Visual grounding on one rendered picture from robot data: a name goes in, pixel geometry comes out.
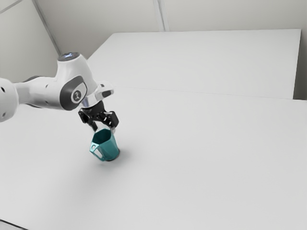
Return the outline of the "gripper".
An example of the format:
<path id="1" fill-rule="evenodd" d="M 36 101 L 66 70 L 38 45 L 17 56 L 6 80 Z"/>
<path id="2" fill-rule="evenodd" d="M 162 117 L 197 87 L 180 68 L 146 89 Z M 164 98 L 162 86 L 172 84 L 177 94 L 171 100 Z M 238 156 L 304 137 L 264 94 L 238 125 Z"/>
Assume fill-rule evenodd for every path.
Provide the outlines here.
<path id="1" fill-rule="evenodd" d="M 98 130 L 95 123 L 101 122 L 102 124 L 112 127 L 110 128 L 111 133 L 114 135 L 116 128 L 119 124 L 119 119 L 114 111 L 107 112 L 104 107 L 104 103 L 99 101 L 96 105 L 88 108 L 81 108 L 78 112 L 81 121 L 88 124 L 94 132 Z"/>

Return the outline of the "teal faceted mug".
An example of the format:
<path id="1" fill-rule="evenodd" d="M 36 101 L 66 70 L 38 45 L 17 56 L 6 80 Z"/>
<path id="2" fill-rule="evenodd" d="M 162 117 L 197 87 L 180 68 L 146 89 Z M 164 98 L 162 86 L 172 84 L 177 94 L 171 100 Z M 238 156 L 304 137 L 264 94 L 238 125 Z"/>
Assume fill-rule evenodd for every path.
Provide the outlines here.
<path id="1" fill-rule="evenodd" d="M 113 161 L 119 156 L 119 148 L 110 129 L 101 129 L 93 135 L 90 152 L 100 161 Z"/>

